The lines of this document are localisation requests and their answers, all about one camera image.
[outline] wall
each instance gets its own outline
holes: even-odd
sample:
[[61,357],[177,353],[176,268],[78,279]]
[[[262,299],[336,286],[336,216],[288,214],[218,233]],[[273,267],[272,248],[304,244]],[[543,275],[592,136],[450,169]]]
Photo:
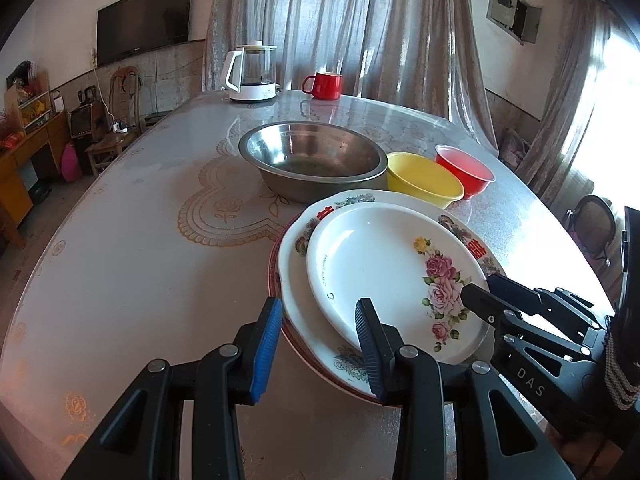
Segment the wall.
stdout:
[[484,86],[537,119],[556,63],[562,0],[524,0],[543,7],[535,44],[521,45],[486,18],[489,0],[471,0]]
[[[0,81],[25,59],[49,72],[55,88],[87,72],[97,11],[118,0],[35,0],[0,51]],[[191,0],[190,40],[205,37],[211,0]]]
[[[36,0],[0,51],[0,81],[24,59],[48,70],[51,88],[87,72],[97,10],[116,1]],[[520,45],[490,22],[489,0],[472,0],[474,28],[486,88],[539,119],[556,60],[562,0],[525,1],[543,7],[536,44]],[[197,40],[206,34],[211,0],[191,3],[190,39]]]
[[533,142],[540,129],[539,120],[489,90],[486,91],[486,98],[489,102],[489,111],[494,123],[495,140],[498,141],[498,147],[502,145],[507,128],[515,130],[529,144]]
[[202,49],[204,41],[190,41],[151,52],[127,57],[78,76],[53,89],[52,96],[62,96],[66,110],[78,106],[78,91],[100,83],[104,102],[109,104],[111,75],[121,66],[134,66],[140,76],[140,118],[157,112],[174,110],[200,93]]

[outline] floor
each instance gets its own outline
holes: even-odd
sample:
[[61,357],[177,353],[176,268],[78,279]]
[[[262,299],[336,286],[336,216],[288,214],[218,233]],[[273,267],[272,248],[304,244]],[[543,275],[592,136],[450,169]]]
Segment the floor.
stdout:
[[0,351],[18,301],[40,255],[93,181],[92,176],[86,176],[71,184],[62,180],[52,182],[49,196],[33,207],[18,227],[26,242],[23,250],[13,244],[4,248],[0,238]]

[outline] stacked plates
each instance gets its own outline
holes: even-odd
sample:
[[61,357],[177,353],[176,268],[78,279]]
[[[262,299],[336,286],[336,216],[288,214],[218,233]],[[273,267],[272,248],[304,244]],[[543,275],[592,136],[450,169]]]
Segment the stacked plates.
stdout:
[[431,203],[358,189],[317,202],[283,231],[271,252],[269,292],[282,298],[283,331],[322,378],[359,398],[369,389],[354,310],[371,298],[380,321],[405,343],[457,364],[489,326],[460,301],[467,283],[504,274],[485,243]]

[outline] yellow bowl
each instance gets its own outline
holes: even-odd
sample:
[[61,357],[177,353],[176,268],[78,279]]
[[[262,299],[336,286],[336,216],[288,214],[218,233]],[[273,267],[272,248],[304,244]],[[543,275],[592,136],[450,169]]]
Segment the yellow bowl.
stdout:
[[389,153],[386,157],[389,161],[386,184],[390,191],[421,198],[443,209],[465,193],[458,178],[433,160],[404,152]]

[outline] tiled wall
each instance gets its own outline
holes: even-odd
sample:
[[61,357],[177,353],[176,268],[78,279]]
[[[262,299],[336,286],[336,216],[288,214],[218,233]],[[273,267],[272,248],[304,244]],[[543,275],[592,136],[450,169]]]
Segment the tiled wall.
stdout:
[[489,90],[486,91],[486,97],[489,101],[489,111],[494,122],[498,146],[502,143],[502,136],[506,128],[516,130],[519,136],[529,144],[533,142],[540,127],[539,120]]
[[[111,75],[120,67],[134,66],[138,69],[140,87],[140,118],[156,111],[174,110],[187,99],[199,94],[202,73],[202,50],[204,41],[169,46],[144,54],[128,57],[120,62],[97,68],[95,73],[100,81],[104,102],[109,102]],[[156,63],[158,80],[156,81]],[[94,71],[82,74],[52,90],[58,91],[65,101],[68,111],[78,106],[78,90],[97,85]]]

